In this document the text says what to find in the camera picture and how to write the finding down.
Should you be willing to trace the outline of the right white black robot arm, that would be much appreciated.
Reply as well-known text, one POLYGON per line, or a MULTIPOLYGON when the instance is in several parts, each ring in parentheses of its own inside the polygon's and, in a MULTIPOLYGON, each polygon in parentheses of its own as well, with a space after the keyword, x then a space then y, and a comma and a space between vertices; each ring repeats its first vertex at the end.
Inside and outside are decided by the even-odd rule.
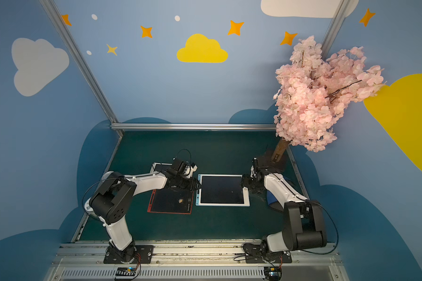
POLYGON ((266 237, 271 252, 312 249, 327 246, 324 209, 316 200, 297 192, 280 173, 268 170, 253 171, 242 177, 241 185, 250 191, 267 190, 283 208, 283 228, 266 237))

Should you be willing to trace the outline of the white blue drawing tablet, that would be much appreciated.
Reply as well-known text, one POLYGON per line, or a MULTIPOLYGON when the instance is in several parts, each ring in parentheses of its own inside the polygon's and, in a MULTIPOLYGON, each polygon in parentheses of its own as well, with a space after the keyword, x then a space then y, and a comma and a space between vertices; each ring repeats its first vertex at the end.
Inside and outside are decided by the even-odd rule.
POLYGON ((249 207, 249 190, 242 184, 242 175, 199 174, 200 189, 196 205, 210 207, 249 207))

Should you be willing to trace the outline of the blue wiping cloth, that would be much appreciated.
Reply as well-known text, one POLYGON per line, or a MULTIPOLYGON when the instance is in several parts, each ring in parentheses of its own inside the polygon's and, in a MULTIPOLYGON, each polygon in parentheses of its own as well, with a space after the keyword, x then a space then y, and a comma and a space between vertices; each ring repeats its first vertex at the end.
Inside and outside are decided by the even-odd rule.
POLYGON ((266 192, 266 200, 267 200, 268 206, 271 209, 275 211, 279 211, 280 213, 283 212, 283 207, 281 206, 280 202, 275 198, 272 192, 270 191, 266 192))

